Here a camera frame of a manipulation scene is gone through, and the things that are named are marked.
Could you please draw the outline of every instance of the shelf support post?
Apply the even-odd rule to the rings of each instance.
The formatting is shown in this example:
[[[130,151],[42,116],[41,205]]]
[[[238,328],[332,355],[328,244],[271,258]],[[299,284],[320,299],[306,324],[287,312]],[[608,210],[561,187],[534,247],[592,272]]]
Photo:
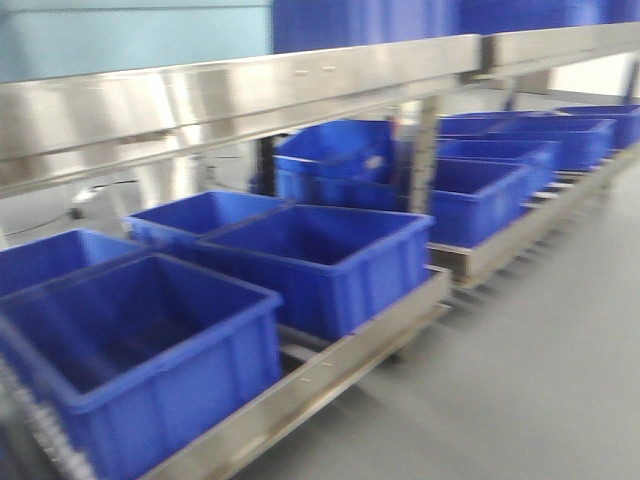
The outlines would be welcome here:
[[[428,213],[431,183],[436,168],[438,141],[438,97],[422,101],[420,129],[411,162],[409,211]]]

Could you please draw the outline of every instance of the gray floor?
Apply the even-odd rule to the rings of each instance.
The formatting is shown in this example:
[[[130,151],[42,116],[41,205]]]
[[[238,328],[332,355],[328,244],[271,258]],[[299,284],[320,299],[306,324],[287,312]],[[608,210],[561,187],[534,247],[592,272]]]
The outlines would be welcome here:
[[[463,93],[445,108],[496,106]],[[540,106],[523,96],[521,108]],[[406,361],[375,370],[238,480],[639,479],[638,185],[640,166],[487,285],[458,292]],[[135,188],[121,188],[137,209]],[[52,198],[4,203],[4,225],[64,211],[65,195]],[[119,229],[107,197],[88,213],[10,240]],[[10,476],[10,454],[0,431],[0,478],[31,480]]]

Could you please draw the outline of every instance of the metal shelf rail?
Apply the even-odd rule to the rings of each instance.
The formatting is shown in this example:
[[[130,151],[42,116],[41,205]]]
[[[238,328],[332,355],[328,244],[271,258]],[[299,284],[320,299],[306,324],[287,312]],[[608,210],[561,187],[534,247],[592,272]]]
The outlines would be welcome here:
[[[478,35],[0,84],[0,198],[423,99]]]

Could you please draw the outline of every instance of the blue plastic bin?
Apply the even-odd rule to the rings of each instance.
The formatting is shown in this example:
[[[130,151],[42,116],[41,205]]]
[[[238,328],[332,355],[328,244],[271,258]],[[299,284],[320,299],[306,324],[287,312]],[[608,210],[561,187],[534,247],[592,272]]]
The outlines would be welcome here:
[[[558,170],[587,171],[609,154],[614,127],[614,120],[528,117],[500,125],[487,138],[557,141],[560,142]]]
[[[306,128],[276,149],[280,170],[327,178],[386,181],[393,166],[391,123],[338,120]]]
[[[202,235],[261,215],[285,200],[238,192],[210,191],[144,210],[124,218],[131,238],[185,260]]]
[[[527,197],[530,197],[555,180],[559,150],[558,142],[470,140],[441,145],[438,157],[529,165]]]
[[[473,248],[517,219],[527,188],[527,165],[440,160],[431,214],[436,243]]]
[[[559,111],[579,118],[615,120],[613,148],[625,149],[640,139],[640,105],[567,107]]]
[[[85,229],[0,251],[0,298],[78,270],[109,267],[147,251],[144,245]]]
[[[461,0],[461,33],[490,35],[603,23],[605,0]]]
[[[281,323],[337,340],[427,279],[432,222],[294,206],[199,242],[200,262],[280,292]]]
[[[438,138],[450,140],[482,139],[490,130],[510,121],[510,119],[494,117],[445,117],[440,119]]]
[[[133,480],[280,377],[279,295],[162,255],[0,301],[0,351],[99,478]]]
[[[638,22],[640,21],[639,0],[605,0],[607,2],[607,22]]]
[[[307,205],[398,210],[395,185],[276,170],[278,196]]]
[[[457,0],[275,0],[274,53],[457,33]]]

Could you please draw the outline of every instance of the steel shelf frame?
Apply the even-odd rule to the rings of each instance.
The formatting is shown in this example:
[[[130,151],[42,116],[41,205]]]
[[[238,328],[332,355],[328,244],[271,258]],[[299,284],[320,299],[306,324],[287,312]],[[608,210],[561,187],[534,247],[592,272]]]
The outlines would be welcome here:
[[[638,50],[640,23],[498,33],[483,37],[482,70],[472,78],[519,77]]]
[[[0,198],[456,89],[481,37],[0,84]]]

